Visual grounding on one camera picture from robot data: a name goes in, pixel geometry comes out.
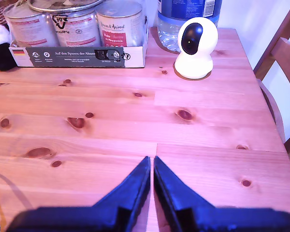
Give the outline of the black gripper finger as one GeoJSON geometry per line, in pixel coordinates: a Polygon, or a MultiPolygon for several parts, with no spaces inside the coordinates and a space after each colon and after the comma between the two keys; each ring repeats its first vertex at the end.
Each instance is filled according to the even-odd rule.
{"type": "Polygon", "coordinates": [[[146,156],[111,192],[93,205],[93,232],[131,232],[150,190],[150,158],[146,156]]]}
{"type": "Polygon", "coordinates": [[[215,207],[187,186],[158,156],[154,189],[172,232],[216,232],[208,216],[215,207]]]}

